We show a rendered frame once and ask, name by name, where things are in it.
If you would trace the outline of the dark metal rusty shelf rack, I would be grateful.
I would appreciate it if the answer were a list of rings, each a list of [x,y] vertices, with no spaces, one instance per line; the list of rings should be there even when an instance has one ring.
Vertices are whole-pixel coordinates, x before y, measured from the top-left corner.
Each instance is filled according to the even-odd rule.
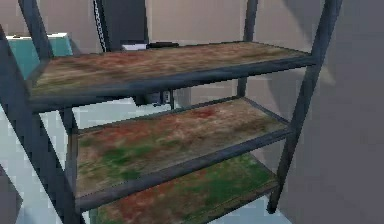
[[[62,224],[208,224],[279,203],[343,0],[308,52],[253,38],[57,57],[36,0],[18,0],[39,57],[24,77],[0,26],[0,105]],[[79,128],[79,106],[236,80],[234,96]]]

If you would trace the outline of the black flat device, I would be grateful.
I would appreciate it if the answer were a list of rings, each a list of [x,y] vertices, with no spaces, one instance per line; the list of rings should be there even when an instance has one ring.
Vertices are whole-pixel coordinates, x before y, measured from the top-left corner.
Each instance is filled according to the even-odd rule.
[[[146,45],[146,49],[175,48],[175,47],[179,47],[179,44],[174,42],[152,42]]]

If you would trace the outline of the white flat box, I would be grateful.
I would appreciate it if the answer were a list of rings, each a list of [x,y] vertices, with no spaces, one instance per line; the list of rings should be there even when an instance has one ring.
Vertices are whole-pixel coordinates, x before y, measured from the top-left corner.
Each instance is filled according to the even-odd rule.
[[[124,51],[137,51],[147,49],[147,44],[124,44],[122,50]]]

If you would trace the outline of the teal box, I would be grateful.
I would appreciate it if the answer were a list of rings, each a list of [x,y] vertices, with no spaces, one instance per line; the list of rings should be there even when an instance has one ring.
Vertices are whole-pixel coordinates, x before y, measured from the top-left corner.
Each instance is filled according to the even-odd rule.
[[[48,36],[55,56],[72,55],[72,47],[67,33],[54,33]],[[38,66],[40,60],[32,42],[28,36],[7,36],[7,40],[14,54],[21,74],[25,79]]]

